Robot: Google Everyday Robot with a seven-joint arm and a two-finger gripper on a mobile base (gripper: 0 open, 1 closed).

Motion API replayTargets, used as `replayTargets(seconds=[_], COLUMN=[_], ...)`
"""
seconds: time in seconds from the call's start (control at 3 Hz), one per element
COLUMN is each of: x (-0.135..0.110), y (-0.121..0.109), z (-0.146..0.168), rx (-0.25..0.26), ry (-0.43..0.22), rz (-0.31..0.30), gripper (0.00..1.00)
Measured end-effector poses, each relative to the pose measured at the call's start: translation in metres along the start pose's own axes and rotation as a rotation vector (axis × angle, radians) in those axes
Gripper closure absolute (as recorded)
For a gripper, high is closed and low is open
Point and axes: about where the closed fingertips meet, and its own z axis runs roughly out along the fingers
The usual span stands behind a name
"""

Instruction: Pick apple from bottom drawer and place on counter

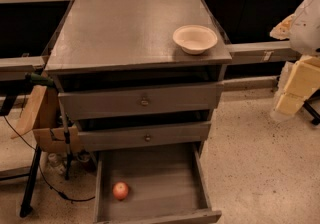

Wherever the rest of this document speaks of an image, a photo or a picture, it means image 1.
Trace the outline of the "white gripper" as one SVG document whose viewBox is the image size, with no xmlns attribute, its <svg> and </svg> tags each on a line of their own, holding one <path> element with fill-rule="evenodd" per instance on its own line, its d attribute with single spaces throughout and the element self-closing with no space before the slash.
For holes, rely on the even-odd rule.
<svg viewBox="0 0 320 224">
<path fill-rule="evenodd" d="M 319 89 L 319 57 L 304 55 L 295 63 L 286 62 L 274 96 L 273 116 L 293 117 Z"/>
</svg>

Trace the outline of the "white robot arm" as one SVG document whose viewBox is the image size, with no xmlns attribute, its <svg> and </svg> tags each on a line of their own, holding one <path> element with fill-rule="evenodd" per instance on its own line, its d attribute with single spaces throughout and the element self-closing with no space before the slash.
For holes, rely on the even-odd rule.
<svg viewBox="0 0 320 224">
<path fill-rule="evenodd" d="M 320 0 L 304 0 L 270 36 L 288 39 L 290 47 L 301 54 L 294 64 L 285 63 L 279 77 L 272 116 L 281 121 L 293 117 L 320 89 Z"/>
</svg>

